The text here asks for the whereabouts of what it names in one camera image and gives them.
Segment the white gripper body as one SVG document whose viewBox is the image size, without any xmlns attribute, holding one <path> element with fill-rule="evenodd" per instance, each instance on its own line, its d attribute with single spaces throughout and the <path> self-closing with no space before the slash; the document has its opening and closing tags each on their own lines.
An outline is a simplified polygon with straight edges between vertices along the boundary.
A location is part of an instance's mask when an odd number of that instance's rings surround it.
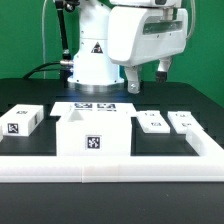
<svg viewBox="0 0 224 224">
<path fill-rule="evenodd" d="M 109 15 L 108 56 L 131 67 L 182 53 L 187 26 L 186 9 L 168 19 L 163 9 L 116 6 Z"/>
</svg>

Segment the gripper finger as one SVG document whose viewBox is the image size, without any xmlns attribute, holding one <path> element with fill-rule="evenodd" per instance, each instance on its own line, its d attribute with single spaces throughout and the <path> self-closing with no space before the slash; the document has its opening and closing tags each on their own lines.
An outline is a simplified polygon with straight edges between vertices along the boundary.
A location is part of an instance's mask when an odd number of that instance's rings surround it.
<svg viewBox="0 0 224 224">
<path fill-rule="evenodd" d="M 172 57 L 165 57 L 159 60 L 158 69 L 156 71 L 156 82 L 164 83 L 167 80 L 168 72 L 172 64 Z"/>
<path fill-rule="evenodd" d="M 128 82 L 128 92 L 138 94 L 140 92 L 140 67 L 125 67 L 124 70 Z"/>
</svg>

